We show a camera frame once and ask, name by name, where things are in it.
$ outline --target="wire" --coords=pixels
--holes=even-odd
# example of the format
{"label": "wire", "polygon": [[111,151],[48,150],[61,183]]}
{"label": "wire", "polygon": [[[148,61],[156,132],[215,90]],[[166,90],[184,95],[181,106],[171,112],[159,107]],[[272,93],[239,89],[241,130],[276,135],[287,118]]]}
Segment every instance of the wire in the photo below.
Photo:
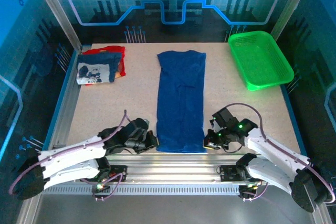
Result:
{"label": "wire", "polygon": [[132,155],[137,155],[136,153],[131,152],[129,149],[124,149],[124,151],[127,151],[127,152],[131,153]]}
{"label": "wire", "polygon": [[232,153],[236,153],[236,152],[239,152],[240,151],[240,149],[243,147],[243,145],[241,145],[237,150],[235,150],[235,151],[233,151],[233,152],[228,152],[227,150],[225,150],[224,148],[223,148],[223,150],[224,150],[224,152],[226,152],[226,153],[230,153],[230,154],[232,154]]}
{"label": "wire", "polygon": [[131,122],[131,119],[126,115],[127,121]]}
{"label": "wire", "polygon": [[112,196],[112,194],[114,194],[115,190],[117,189],[117,187],[119,186],[120,182],[122,181],[122,173],[118,173],[118,174],[116,174],[116,175],[113,175],[112,177],[110,177],[110,178],[107,179],[106,181],[98,182],[98,183],[97,183],[97,182],[91,182],[91,181],[88,181],[88,180],[86,180],[86,179],[84,179],[84,178],[82,178],[81,181],[82,181],[82,182],[85,182],[85,183],[87,183],[87,184],[89,184],[89,185],[94,185],[94,186],[96,186],[96,185],[99,185],[99,184],[100,184],[100,185],[105,185],[106,183],[108,183],[108,182],[114,180],[114,179],[117,178],[117,177],[120,177],[119,180],[118,180],[118,183],[116,184],[116,186],[114,187],[113,191],[112,191],[109,195],[107,195],[107,196],[101,196],[101,197],[96,197],[95,193],[92,194],[92,196],[94,196],[94,198],[96,199],[96,201],[98,201],[98,200],[99,200],[99,201],[104,201],[104,200],[110,198],[110,197]]}
{"label": "wire", "polygon": [[107,196],[101,196],[101,197],[96,197],[96,195],[94,193],[92,194],[96,198],[96,201],[104,201],[104,200],[110,198],[114,194],[114,192],[116,191],[116,189],[119,186],[120,182],[122,181],[122,173],[118,173],[118,174],[110,177],[108,180],[104,181],[104,183],[103,183],[103,185],[104,185],[104,184],[106,184],[106,183],[114,180],[117,177],[119,177],[118,183],[115,185],[113,191],[109,195],[107,195]]}
{"label": "wire", "polygon": [[222,175],[222,173],[218,172],[218,168],[220,168],[220,165],[217,166],[216,173],[219,174],[219,175]]}
{"label": "wire", "polygon": [[[250,193],[249,191],[244,192],[244,194],[249,194],[249,195],[253,195],[255,196],[256,194],[254,193]],[[275,206],[277,209],[279,209],[279,211],[292,223],[292,224],[296,224],[296,222],[294,222],[291,218],[289,218],[289,216],[286,214],[286,212],[275,202],[273,202],[272,200],[265,198],[265,197],[260,197],[261,199],[267,201],[268,203],[272,204],[273,206]]]}
{"label": "wire", "polygon": [[257,194],[253,194],[253,193],[250,193],[248,191],[243,192],[243,194],[253,194],[253,198],[248,198],[248,199],[244,198],[243,200],[244,201],[245,200],[252,201],[252,200],[256,200],[256,199],[260,198],[266,192],[267,187],[268,187],[268,183],[266,182],[266,185],[265,185],[263,191],[258,196],[257,196]]}
{"label": "wire", "polygon": [[259,111],[257,111],[253,106],[245,104],[245,103],[241,103],[241,102],[235,102],[235,103],[231,103],[229,105],[226,105],[224,108],[233,106],[233,105],[243,105],[246,107],[249,107],[250,109],[252,109],[259,117],[260,120],[260,131],[261,134],[263,136],[263,138],[266,140],[267,143],[269,143],[271,146],[273,146],[274,148],[276,148],[277,150],[281,151],[282,153],[284,153],[285,155],[289,156],[290,158],[294,159],[296,162],[300,163],[301,165],[303,165],[305,168],[307,168],[309,171],[311,171],[326,187],[326,189],[329,191],[330,195],[331,195],[331,200],[330,201],[325,201],[325,203],[333,203],[336,199],[335,197],[335,193],[333,191],[332,186],[328,185],[328,182],[326,182],[326,180],[318,173],[316,172],[309,164],[306,164],[304,161],[298,159],[297,157],[295,157],[294,155],[292,155],[291,153],[287,152],[286,150],[282,149],[281,147],[279,147],[278,145],[274,144],[272,141],[270,141],[265,132],[264,132],[264,128],[263,128],[263,118],[261,116],[261,114],[259,113]]}
{"label": "wire", "polygon": [[108,137],[102,139],[102,140],[99,140],[97,142],[94,142],[94,143],[89,143],[89,144],[83,144],[83,145],[79,145],[79,146],[74,146],[74,147],[71,147],[69,149],[65,149],[63,151],[60,151],[58,153],[55,153],[53,155],[50,155],[38,162],[36,162],[34,165],[28,167],[27,169],[25,169],[14,181],[13,183],[11,184],[11,186],[9,187],[9,190],[8,190],[8,193],[10,195],[13,195],[14,194],[14,187],[17,185],[17,183],[23,178],[23,176],[25,176],[27,173],[29,173],[32,169],[34,169],[36,166],[38,165],[41,165],[47,161],[50,161],[52,158],[55,158],[55,157],[58,157],[62,154],[65,154],[65,153],[68,153],[68,152],[72,152],[72,151],[76,151],[76,150],[79,150],[79,149],[82,149],[82,148],[87,148],[87,147],[92,147],[92,146],[96,146],[96,145],[99,145],[100,143],[103,143],[107,140],[109,140],[110,138],[112,138],[118,130],[121,129],[121,125],[123,124],[125,118],[127,117],[127,111],[124,110],[124,116],[122,117],[122,120],[120,122],[120,124],[118,125],[118,127],[116,128],[116,130],[114,132],[112,132]]}

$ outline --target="white table surface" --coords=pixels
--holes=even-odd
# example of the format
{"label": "white table surface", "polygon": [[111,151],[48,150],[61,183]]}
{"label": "white table surface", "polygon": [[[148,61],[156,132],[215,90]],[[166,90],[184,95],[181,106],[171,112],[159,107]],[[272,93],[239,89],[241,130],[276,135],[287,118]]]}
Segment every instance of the white table surface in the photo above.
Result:
{"label": "white table surface", "polygon": [[[105,128],[117,126],[124,109],[127,109],[131,119],[148,119],[150,130],[156,134],[161,71],[157,54],[168,50],[196,50],[206,53],[205,134],[210,128],[209,120],[213,113],[229,103],[243,102],[254,106],[262,114],[268,135],[293,151],[300,152],[280,87],[248,91],[238,74],[228,43],[93,44],[92,48],[109,45],[125,46],[126,76],[116,79],[114,83],[81,87],[68,145],[86,140]],[[249,108],[233,106],[229,110],[239,120],[249,118],[259,124],[257,115]],[[237,147],[238,143],[231,143],[229,151]],[[249,149],[243,147],[239,153],[246,152]]]}

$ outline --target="pile of clothes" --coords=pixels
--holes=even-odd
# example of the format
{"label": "pile of clothes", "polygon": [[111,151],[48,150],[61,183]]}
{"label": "pile of clothes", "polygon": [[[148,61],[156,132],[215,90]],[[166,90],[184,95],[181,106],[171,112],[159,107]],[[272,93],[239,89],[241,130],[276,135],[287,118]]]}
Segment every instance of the pile of clothes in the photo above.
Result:
{"label": "pile of clothes", "polygon": [[77,83],[95,84],[114,82],[115,78],[125,76],[125,47],[108,46],[91,49],[78,56]]}

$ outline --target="folded shirt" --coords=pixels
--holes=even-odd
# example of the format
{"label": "folded shirt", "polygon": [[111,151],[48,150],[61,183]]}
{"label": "folded shirt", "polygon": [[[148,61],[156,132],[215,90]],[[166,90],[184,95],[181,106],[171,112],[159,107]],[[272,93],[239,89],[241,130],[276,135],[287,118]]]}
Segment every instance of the folded shirt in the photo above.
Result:
{"label": "folded shirt", "polygon": [[82,85],[114,82],[121,57],[122,53],[120,52],[79,55],[77,59],[77,83]]}

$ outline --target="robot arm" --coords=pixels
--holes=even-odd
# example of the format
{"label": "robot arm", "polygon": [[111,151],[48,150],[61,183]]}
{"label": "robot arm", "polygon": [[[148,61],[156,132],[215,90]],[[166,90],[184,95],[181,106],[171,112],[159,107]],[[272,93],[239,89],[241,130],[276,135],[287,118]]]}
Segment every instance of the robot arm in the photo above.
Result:
{"label": "robot arm", "polygon": [[250,177],[281,188],[309,212],[314,212],[326,200],[333,200],[334,193],[323,178],[325,174],[322,174],[321,167],[312,166],[308,157],[267,136],[254,122],[249,119],[239,122],[224,107],[213,115],[210,123],[212,129],[204,138],[205,148],[227,150],[230,142],[239,142],[261,154],[261,157],[245,154],[236,164]]}
{"label": "robot arm", "polygon": [[9,193],[17,195],[18,199],[28,199],[50,186],[75,179],[101,182],[109,177],[111,170],[106,156],[120,153],[126,148],[140,154],[156,146],[158,141],[153,132],[148,131],[148,121],[138,118],[125,127],[105,129],[97,136],[75,145],[39,154],[32,151],[18,169],[19,177]]}

